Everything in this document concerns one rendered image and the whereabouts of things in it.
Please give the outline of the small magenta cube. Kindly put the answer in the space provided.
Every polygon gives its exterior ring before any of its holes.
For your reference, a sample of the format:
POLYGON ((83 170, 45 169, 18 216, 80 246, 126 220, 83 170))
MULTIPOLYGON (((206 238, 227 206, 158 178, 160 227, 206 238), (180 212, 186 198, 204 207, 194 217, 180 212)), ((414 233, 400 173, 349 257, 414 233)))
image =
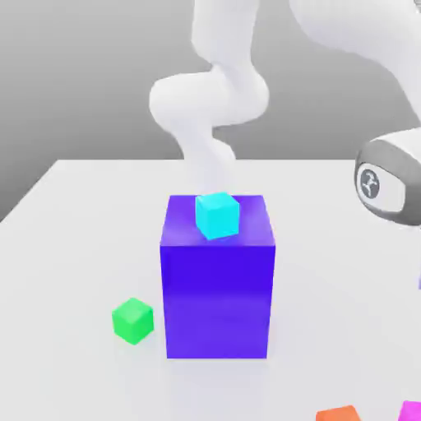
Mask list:
POLYGON ((401 406, 398 421, 421 421, 421 402, 405 400, 401 406))

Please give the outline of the large blue box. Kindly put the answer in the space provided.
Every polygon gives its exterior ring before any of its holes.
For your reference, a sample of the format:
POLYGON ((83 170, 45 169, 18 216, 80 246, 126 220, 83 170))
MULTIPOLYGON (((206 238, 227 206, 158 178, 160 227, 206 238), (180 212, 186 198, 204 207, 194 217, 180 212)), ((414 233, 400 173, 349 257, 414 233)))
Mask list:
POLYGON ((166 354, 170 359, 267 356, 275 237, 261 196, 238 196, 239 233, 207 240, 195 198, 169 198, 160 240, 166 354))

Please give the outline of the small cyan cube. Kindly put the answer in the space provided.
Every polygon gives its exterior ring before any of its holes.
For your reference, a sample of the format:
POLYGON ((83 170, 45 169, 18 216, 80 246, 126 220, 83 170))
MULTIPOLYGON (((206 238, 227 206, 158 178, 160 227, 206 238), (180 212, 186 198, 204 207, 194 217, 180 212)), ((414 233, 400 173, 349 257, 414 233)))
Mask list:
POLYGON ((239 232, 240 205, 227 192, 195 198, 195 222, 207 240, 225 238, 239 232))

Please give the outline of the small orange cube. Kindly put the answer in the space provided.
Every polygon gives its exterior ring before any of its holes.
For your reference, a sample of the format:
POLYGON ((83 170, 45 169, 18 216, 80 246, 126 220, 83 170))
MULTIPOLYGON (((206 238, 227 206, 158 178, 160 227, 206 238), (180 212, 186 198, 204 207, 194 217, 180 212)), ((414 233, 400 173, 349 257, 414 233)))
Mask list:
POLYGON ((318 411, 315 421, 361 421, 361 418, 352 405, 346 405, 318 411))

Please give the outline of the small green cube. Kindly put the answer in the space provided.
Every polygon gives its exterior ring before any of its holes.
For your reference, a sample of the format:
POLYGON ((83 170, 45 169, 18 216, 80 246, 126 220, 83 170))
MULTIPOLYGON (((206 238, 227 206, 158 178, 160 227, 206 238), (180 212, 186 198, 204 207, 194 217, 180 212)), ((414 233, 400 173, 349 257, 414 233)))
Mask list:
POLYGON ((113 331, 131 345, 138 344, 154 330, 151 306, 130 298, 112 311, 113 331))

